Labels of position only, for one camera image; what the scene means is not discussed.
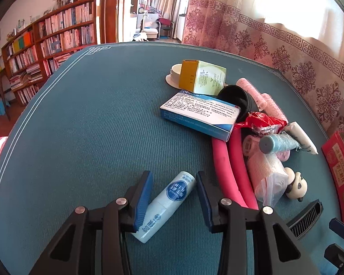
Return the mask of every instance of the teal tablecloth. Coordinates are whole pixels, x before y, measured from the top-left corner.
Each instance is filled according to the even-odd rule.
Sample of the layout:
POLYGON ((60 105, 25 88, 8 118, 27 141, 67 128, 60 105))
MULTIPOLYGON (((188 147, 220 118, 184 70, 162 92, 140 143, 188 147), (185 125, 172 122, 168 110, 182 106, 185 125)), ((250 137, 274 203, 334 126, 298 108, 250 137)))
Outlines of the teal tablecloth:
MULTIPOLYGON (((214 172, 210 137, 160 117, 160 105, 177 92, 165 76, 183 59, 226 67, 227 83, 249 79, 312 138, 318 156, 296 152, 284 164, 307 180, 304 201, 283 197, 275 209, 288 221, 320 199, 321 219, 301 243, 323 274, 335 274, 323 255, 331 243, 344 248, 328 228, 340 215, 338 200, 320 149, 327 137, 306 103, 277 71, 256 62, 212 49, 148 42, 106 44, 74 54, 15 124, 0 155, 0 259, 12 275, 28 274, 76 206, 106 205, 143 170, 154 174, 152 197, 182 170, 214 172)), ((205 227, 194 191, 145 245, 127 237, 133 273, 216 274, 221 238, 205 227)))

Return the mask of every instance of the panda toy head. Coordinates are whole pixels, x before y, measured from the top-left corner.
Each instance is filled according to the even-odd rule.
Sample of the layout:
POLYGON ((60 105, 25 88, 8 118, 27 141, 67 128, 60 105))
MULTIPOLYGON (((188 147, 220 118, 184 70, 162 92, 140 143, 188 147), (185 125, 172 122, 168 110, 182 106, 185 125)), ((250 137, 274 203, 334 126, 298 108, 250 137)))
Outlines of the panda toy head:
POLYGON ((299 202, 303 201, 303 197, 307 192, 307 182, 302 178, 300 172, 294 173, 292 169, 285 168, 288 174, 288 186, 285 194, 290 199, 297 199, 299 202))

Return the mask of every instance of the blue gripper pad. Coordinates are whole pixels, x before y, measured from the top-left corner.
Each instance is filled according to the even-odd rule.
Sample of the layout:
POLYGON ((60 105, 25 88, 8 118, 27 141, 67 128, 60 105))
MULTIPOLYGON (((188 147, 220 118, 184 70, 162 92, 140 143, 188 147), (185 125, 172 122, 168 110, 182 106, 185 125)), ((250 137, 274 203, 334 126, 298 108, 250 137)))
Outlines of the blue gripper pad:
POLYGON ((138 204, 135 208, 134 229, 136 231, 138 231, 139 227, 143 225, 144 217, 145 217, 145 213, 147 212, 152 189, 153 189, 153 174, 151 172, 148 172, 148 176, 144 183, 143 190, 141 191, 138 204))
POLYGON ((205 225, 208 227, 209 231, 211 232, 213 228, 212 208, 210 207, 208 195, 206 194, 206 191, 205 191, 205 188, 204 188, 204 185, 199 173, 196 174, 196 187, 197 187, 197 194, 199 196, 201 210, 204 216, 205 225))
POLYGON ((344 223, 339 221, 337 218, 332 218, 329 223, 329 228, 339 237, 344 239, 344 223))

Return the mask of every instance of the metal screw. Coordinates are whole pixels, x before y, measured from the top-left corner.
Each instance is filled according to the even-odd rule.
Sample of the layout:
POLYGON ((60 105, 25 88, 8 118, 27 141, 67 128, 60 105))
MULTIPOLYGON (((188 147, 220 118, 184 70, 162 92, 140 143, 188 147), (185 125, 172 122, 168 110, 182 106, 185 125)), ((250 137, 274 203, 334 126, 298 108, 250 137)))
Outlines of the metal screw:
POLYGON ((75 213, 77 214, 83 214, 85 212, 85 207, 79 206, 75 209, 75 213))
POLYGON ((125 205, 127 203, 127 199, 126 198, 118 198, 116 199, 116 204, 118 205, 125 205))
POLYGON ((266 206, 266 207, 263 207, 263 212, 264 212, 265 214, 270 215, 270 214, 272 214, 274 211, 273 211, 272 207, 266 206))
POLYGON ((224 206, 230 206, 232 205, 232 201, 229 198, 222 198, 220 200, 220 203, 224 206))

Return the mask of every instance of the white wall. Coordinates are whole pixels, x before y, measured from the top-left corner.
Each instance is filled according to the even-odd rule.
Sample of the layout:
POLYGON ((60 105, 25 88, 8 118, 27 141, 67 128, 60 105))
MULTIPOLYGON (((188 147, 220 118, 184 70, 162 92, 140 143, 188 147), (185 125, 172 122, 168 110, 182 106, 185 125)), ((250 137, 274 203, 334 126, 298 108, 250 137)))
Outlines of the white wall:
MULTIPOLYGON (((6 35, 13 31, 18 24, 18 20, 25 20, 25 24, 30 24, 30 16, 36 17, 43 15, 43 12, 52 8, 55 4, 54 0, 16 0, 5 13, 0 21, 0 47, 6 44, 6 35)), ((2 59, 0 59, 0 66, 4 67, 2 59)), ((9 81, 3 77, 4 90, 10 88, 9 81)), ((14 94, 9 92, 5 95, 8 100, 14 99, 14 94)))

